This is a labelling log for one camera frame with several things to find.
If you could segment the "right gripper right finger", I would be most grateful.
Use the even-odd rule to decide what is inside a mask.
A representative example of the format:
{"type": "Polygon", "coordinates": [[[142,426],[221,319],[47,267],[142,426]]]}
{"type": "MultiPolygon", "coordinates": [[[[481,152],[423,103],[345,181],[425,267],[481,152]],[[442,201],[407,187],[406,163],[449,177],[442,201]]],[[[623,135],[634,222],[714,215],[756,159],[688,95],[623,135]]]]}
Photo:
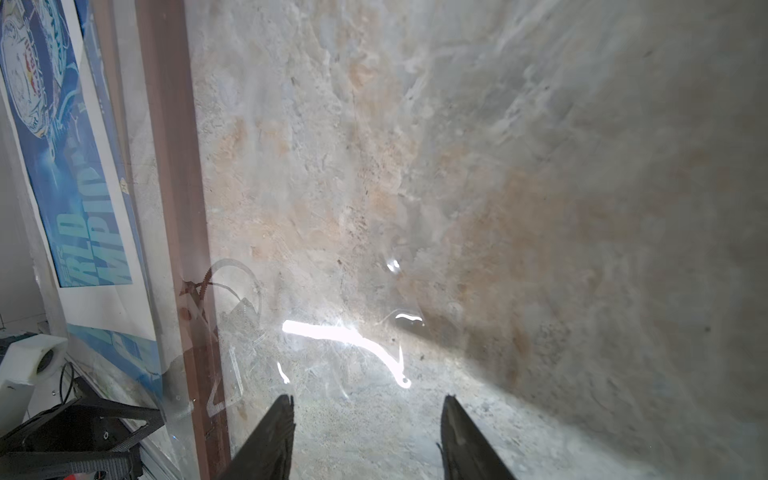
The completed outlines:
{"type": "Polygon", "coordinates": [[[516,480],[453,395],[443,402],[439,444],[445,480],[516,480]]]}

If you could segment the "clear acrylic sheet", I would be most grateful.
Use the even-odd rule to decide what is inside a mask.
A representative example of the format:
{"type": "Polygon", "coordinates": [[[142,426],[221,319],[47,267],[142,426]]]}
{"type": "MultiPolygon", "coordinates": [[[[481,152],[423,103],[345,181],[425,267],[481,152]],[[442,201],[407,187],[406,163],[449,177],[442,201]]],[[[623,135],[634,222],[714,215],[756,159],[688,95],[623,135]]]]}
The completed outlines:
{"type": "Polygon", "coordinates": [[[212,415],[221,473],[281,395],[295,403],[294,479],[434,479],[441,470],[414,334],[415,296],[390,261],[339,301],[335,283],[264,288],[241,262],[215,263],[210,286],[186,294],[191,326],[213,369],[168,430],[181,474],[199,479],[191,417],[212,415]],[[207,321],[195,297],[218,302],[207,321]]]}

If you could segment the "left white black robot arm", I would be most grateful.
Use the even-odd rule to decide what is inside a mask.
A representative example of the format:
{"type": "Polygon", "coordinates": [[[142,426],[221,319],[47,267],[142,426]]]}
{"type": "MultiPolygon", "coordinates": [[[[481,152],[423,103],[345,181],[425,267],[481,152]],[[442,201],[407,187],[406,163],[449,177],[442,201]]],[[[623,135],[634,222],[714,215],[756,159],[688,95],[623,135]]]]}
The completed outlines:
{"type": "Polygon", "coordinates": [[[67,348],[63,337],[1,332],[1,436],[23,423],[37,385],[63,367],[67,348]]]}

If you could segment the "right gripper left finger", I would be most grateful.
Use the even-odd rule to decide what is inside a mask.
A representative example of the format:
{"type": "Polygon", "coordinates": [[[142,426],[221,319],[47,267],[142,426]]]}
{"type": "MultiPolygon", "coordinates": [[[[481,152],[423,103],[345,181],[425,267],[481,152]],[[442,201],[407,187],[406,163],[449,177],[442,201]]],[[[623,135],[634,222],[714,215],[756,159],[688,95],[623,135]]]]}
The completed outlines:
{"type": "Polygon", "coordinates": [[[288,480],[296,429],[294,399],[280,395],[219,476],[223,480],[288,480]]]}

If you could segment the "brown wooden picture frame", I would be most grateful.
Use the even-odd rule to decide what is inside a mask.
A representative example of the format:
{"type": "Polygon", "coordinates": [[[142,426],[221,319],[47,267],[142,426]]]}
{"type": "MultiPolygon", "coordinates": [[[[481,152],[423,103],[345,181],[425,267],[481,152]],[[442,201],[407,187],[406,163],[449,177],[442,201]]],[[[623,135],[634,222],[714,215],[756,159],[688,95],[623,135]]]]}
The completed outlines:
{"type": "Polygon", "coordinates": [[[182,1],[135,4],[195,454],[203,479],[231,459],[204,187],[182,1]]]}

